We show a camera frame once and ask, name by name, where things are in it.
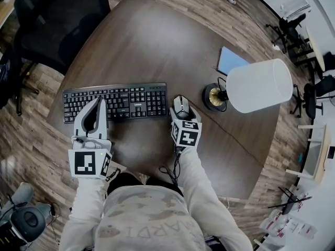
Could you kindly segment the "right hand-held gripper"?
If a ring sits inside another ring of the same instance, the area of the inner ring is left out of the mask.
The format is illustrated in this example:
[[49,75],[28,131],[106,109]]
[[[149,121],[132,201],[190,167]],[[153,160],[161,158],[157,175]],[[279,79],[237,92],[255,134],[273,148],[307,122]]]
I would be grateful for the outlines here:
[[180,112],[170,107],[172,125],[171,137],[176,146],[197,147],[202,132],[201,116],[195,108],[189,107],[188,118],[190,121],[180,120]]

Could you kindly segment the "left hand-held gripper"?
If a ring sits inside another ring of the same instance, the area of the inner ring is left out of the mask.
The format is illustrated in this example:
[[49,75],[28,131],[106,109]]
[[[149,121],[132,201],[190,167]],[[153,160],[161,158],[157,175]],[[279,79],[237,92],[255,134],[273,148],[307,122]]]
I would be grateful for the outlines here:
[[106,140],[108,119],[105,99],[95,98],[79,111],[74,120],[73,133],[85,137],[71,138],[72,148],[68,150],[71,176],[106,179],[113,144]]

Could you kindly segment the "grey computer mouse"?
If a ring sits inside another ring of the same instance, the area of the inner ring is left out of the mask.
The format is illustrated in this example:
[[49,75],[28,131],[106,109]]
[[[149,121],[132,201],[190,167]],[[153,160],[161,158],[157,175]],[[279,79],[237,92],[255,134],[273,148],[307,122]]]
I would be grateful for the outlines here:
[[178,119],[186,120],[189,115],[188,100],[181,95],[178,95],[174,100],[174,111]]

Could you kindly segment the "black keyboard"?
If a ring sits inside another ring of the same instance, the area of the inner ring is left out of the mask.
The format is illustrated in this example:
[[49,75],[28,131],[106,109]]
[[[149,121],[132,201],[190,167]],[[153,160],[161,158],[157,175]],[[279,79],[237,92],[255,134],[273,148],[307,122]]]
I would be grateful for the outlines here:
[[166,83],[115,84],[63,91],[63,121],[73,123],[79,112],[97,97],[107,105],[107,119],[121,121],[168,114]]

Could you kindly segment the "person's left forearm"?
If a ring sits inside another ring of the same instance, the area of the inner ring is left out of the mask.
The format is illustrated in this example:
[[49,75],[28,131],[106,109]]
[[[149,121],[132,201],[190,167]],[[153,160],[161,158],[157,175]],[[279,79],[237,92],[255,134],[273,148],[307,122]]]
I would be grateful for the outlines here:
[[101,179],[79,179],[59,251],[86,251],[94,247],[95,231],[102,219],[104,185]]

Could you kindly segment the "person's right forearm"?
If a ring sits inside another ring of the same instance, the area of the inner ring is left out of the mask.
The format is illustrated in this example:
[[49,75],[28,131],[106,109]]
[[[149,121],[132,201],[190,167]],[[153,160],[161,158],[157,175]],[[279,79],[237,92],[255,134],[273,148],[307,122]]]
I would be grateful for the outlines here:
[[219,238],[227,251],[253,251],[248,237],[218,199],[196,150],[185,148],[179,162],[178,179],[183,187],[188,211],[203,233]]

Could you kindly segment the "person's left leg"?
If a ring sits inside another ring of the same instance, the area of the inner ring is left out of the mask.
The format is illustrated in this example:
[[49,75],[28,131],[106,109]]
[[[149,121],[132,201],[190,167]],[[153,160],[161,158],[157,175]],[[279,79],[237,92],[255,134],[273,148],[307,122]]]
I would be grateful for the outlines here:
[[129,172],[121,172],[110,181],[107,188],[107,195],[120,187],[137,185],[143,185],[143,183],[134,174]]

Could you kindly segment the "white shade table lamp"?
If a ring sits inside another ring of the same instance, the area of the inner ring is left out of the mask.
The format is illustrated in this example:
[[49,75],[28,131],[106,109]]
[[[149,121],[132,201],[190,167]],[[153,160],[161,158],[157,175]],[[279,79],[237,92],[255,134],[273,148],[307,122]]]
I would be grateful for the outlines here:
[[290,71],[281,59],[233,68],[224,82],[225,86],[217,81],[204,88],[208,109],[224,112],[229,102],[238,112],[250,113],[289,101],[293,94]]

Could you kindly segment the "person's beige sweatshirt torso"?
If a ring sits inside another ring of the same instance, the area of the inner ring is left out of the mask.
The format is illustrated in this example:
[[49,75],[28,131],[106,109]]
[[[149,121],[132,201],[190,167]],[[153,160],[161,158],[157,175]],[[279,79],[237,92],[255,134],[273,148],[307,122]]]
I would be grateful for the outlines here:
[[105,201],[95,251],[206,251],[184,198],[160,186],[126,186]]

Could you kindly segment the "black mesh office chair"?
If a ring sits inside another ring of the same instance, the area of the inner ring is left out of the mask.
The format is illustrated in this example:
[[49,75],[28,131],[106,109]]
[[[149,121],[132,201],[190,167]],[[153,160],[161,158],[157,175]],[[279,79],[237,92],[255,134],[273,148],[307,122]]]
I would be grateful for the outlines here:
[[15,0],[14,8],[15,51],[63,75],[110,12],[108,0]]

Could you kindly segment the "grey round device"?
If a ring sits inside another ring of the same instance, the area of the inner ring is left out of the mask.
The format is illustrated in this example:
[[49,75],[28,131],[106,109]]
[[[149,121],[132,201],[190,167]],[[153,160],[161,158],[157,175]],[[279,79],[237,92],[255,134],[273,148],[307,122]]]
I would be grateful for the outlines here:
[[51,205],[31,205],[34,189],[22,182],[7,202],[0,201],[0,251],[26,251],[45,230]]

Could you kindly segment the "pack of clear bottles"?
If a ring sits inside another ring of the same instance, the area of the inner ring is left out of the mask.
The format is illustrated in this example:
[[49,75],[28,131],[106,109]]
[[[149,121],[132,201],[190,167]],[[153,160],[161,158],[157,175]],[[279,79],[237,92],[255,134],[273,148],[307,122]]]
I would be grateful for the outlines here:
[[260,229],[270,236],[278,238],[300,235],[307,239],[313,239],[317,233],[317,229],[313,225],[290,214],[283,214],[283,211],[279,209],[274,209],[261,222]]

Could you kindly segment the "white round table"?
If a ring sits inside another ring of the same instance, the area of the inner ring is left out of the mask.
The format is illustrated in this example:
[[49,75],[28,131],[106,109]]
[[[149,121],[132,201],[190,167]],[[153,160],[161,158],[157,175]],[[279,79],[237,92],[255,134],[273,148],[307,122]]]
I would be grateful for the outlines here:
[[320,47],[317,43],[317,40],[315,39],[314,35],[312,34],[312,32],[309,30],[309,28],[306,26],[306,32],[308,34],[308,39],[309,39],[309,45],[310,47],[313,49],[316,60],[321,68],[321,70],[323,72],[326,71],[326,67],[325,67],[325,62],[323,59],[323,54],[320,50]]

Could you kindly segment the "black backpack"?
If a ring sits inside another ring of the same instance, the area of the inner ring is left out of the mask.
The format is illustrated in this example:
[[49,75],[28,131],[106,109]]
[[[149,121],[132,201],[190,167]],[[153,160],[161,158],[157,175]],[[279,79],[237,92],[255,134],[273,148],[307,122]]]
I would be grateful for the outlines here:
[[335,55],[331,52],[327,52],[323,56],[324,64],[325,64],[325,72],[329,70],[335,70]]

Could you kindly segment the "white folded sheets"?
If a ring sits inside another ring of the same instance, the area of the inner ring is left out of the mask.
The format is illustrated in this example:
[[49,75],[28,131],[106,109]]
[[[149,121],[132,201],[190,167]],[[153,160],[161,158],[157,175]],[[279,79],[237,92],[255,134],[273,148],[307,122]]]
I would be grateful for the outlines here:
[[311,12],[311,5],[307,0],[291,0],[284,2],[280,6],[280,9],[283,13],[282,18],[291,21],[303,14]]

